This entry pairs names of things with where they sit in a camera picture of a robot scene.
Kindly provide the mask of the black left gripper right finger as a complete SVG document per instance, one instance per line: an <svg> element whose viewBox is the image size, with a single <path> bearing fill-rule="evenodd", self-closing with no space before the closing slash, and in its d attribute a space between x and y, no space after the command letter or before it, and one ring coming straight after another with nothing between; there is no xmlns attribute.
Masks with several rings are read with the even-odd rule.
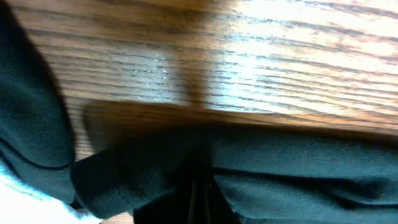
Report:
<svg viewBox="0 0 398 224"><path fill-rule="evenodd" d="M205 224L241 223L214 181L205 181L203 213Z"/></svg>

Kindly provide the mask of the black t-shirt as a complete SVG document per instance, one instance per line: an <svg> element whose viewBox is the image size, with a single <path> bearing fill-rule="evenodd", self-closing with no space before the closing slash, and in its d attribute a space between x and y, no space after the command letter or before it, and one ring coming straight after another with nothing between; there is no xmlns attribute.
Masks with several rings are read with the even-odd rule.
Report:
<svg viewBox="0 0 398 224"><path fill-rule="evenodd" d="M214 181L241 223L396 223L397 146L276 128L165 129L78 161L81 204L107 219L197 181L204 223Z"/></svg>

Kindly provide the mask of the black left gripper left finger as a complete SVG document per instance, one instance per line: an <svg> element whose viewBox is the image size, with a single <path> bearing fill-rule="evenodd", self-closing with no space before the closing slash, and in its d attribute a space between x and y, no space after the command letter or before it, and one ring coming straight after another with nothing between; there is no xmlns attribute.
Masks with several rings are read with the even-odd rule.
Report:
<svg viewBox="0 0 398 224"><path fill-rule="evenodd" d="M184 185L133 211L134 224L192 224L195 214L197 181Z"/></svg>

